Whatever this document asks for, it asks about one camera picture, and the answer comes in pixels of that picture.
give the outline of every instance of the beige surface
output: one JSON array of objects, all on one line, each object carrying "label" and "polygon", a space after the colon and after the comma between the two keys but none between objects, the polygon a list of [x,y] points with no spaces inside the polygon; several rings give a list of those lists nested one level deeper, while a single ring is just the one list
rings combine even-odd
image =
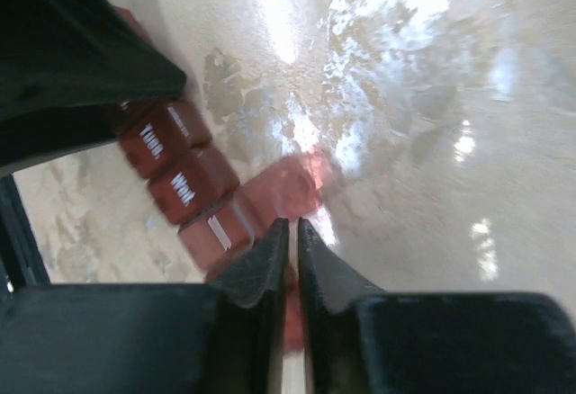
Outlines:
[{"label": "beige surface", "polygon": [[[576,316],[572,0],[110,1],[191,77],[242,178],[330,148],[345,179],[317,225],[372,281]],[[17,180],[54,281],[201,278],[117,147]]]}]

